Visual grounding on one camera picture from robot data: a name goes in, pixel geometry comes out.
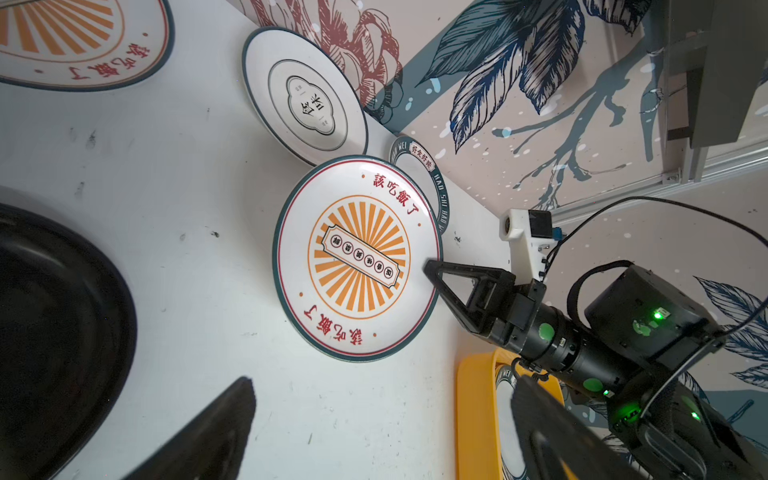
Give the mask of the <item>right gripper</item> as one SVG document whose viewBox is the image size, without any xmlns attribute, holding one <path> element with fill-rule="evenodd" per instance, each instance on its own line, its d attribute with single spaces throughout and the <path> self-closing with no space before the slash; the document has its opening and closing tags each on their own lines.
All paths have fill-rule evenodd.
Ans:
<svg viewBox="0 0 768 480">
<path fill-rule="evenodd" d="M 487 342 L 521 353 L 546 286 L 533 280 L 515 285 L 502 268 L 428 260 L 423 271 L 459 324 Z"/>
</svg>

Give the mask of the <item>white plate grey emblem back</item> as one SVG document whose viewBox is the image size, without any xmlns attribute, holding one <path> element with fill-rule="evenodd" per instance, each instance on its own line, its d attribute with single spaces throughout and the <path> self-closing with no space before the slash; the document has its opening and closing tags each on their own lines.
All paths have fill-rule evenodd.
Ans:
<svg viewBox="0 0 768 480">
<path fill-rule="evenodd" d="M 303 36 L 280 27 L 252 32 L 243 45 L 245 91 L 271 135 L 314 167 L 364 155 L 369 130 L 349 80 Z"/>
</svg>

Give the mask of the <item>orange sunburst plate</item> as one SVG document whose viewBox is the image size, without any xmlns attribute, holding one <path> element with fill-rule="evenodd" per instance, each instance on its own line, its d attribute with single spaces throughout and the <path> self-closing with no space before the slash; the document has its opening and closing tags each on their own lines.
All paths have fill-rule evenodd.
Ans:
<svg viewBox="0 0 768 480">
<path fill-rule="evenodd" d="M 63 92 L 123 88 L 158 72 L 174 40 L 167 1 L 3 1 L 1 81 Z"/>
<path fill-rule="evenodd" d="M 407 346 L 437 292 L 423 272 L 443 256 L 426 196 L 401 169 L 371 156 L 313 168 L 275 227 L 273 278 L 288 321 L 335 359 L 371 362 Z"/>
</svg>

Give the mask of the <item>dark green rim plate back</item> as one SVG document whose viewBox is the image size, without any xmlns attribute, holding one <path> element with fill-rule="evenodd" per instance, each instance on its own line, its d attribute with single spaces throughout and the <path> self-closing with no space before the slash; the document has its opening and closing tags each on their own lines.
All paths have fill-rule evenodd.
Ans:
<svg viewBox="0 0 768 480">
<path fill-rule="evenodd" d="M 388 161 L 397 165 L 404 156 L 413 157 L 424 168 L 433 183 L 436 201 L 431 202 L 433 217 L 436 221 L 438 232 L 444 234 L 450 222 L 450 198 L 445 179 L 440 171 L 435 158 L 424 145 L 411 136 L 398 136 L 390 147 Z"/>
</svg>

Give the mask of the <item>yellow plastic bin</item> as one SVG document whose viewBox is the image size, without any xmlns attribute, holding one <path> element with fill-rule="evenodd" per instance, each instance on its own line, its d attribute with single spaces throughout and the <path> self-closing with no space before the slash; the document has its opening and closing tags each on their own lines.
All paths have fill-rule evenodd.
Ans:
<svg viewBox="0 0 768 480">
<path fill-rule="evenodd" d="M 504 479 L 500 458 L 496 404 L 496 373 L 513 365 L 522 377 L 533 377 L 560 403 L 564 402 L 557 379 L 536 374 L 520 364 L 520 358 L 503 349 L 464 359 L 456 380 L 456 455 L 459 479 Z"/>
</svg>

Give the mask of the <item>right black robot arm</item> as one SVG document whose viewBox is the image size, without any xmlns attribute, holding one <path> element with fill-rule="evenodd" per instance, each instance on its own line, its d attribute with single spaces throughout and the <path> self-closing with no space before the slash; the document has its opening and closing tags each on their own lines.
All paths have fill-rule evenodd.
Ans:
<svg viewBox="0 0 768 480">
<path fill-rule="evenodd" d="M 765 478 L 761 452 L 681 381 L 727 332 L 653 272 L 627 260 L 612 268 L 617 279 L 585 310 L 579 285 L 558 310 L 541 281 L 500 268 L 430 260 L 424 272 L 469 333 L 604 404 L 610 431 L 653 477 Z"/>
</svg>

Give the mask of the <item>green lettered rim plate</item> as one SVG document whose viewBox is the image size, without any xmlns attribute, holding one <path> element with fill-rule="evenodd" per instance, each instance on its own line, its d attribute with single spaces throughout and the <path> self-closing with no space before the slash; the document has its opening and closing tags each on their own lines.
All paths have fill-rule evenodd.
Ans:
<svg viewBox="0 0 768 480">
<path fill-rule="evenodd" d="M 527 479 L 527 468 L 520 448 L 511 407 L 519 374 L 513 365 L 502 365 L 496 373 L 496 404 L 500 458 L 504 479 Z"/>
</svg>

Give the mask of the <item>left gripper left fingers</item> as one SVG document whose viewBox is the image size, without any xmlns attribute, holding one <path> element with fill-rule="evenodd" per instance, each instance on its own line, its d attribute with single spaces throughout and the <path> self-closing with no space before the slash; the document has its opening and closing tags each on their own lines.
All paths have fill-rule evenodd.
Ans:
<svg viewBox="0 0 768 480">
<path fill-rule="evenodd" d="M 235 380 L 129 479 L 236 479 L 256 412 L 252 380 Z"/>
</svg>

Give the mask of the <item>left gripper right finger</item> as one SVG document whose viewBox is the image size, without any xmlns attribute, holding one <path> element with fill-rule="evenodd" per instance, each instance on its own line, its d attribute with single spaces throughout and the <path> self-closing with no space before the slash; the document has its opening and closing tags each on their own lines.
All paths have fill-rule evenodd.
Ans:
<svg viewBox="0 0 768 480">
<path fill-rule="evenodd" d="M 532 378 L 518 380 L 511 411 L 531 479 L 641 477 Z"/>
</svg>

